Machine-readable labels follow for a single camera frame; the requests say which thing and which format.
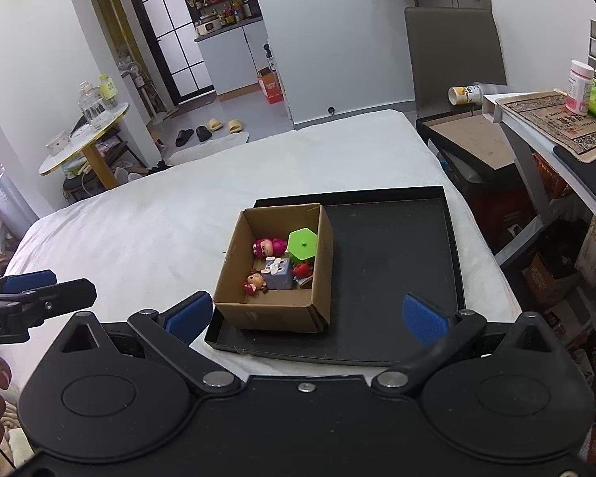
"kitchen cabinet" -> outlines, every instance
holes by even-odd
[[[243,27],[247,44],[250,46],[252,58],[256,71],[262,70],[269,66],[267,63],[267,56],[263,46],[268,43],[267,29],[264,21],[257,21],[256,23],[249,23]]]
[[[199,41],[199,48],[217,94],[258,83],[242,27]]]

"bed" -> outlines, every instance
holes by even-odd
[[[286,176],[274,177],[274,167]],[[238,214],[256,199],[357,189],[441,185],[451,212],[468,308],[490,321],[521,309],[470,209],[404,114],[379,111],[240,145],[78,202],[36,222],[7,274],[51,269],[88,278],[101,322],[142,308],[163,311],[197,290],[212,293]],[[22,388],[68,317],[30,330],[0,354]],[[250,374],[364,374],[379,368],[292,363],[192,348],[245,379]]]

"screw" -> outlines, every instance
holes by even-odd
[[[385,371],[377,376],[377,383],[382,387],[404,387],[408,384],[408,375],[401,371]]]
[[[234,375],[227,371],[210,371],[203,377],[203,383],[208,387],[227,387],[233,382]]]
[[[310,384],[309,382],[302,382],[302,384],[298,384],[298,390],[300,392],[314,392],[316,390],[316,385]]]

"blue textured pad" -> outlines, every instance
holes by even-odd
[[[36,273],[19,274],[9,276],[7,281],[2,286],[2,291],[5,294],[19,294],[24,291],[32,291],[40,287],[48,287],[55,285],[58,278],[53,271],[38,271]]]
[[[167,318],[163,328],[189,346],[207,328],[211,319],[212,298],[208,293],[204,293],[175,315]]]
[[[450,329],[445,317],[410,294],[406,295],[402,303],[402,321],[424,346],[434,343]]]

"green hexagon toy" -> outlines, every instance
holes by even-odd
[[[316,245],[318,235],[308,227],[303,227],[289,234],[287,241],[287,252],[294,263],[304,262],[316,256]]]

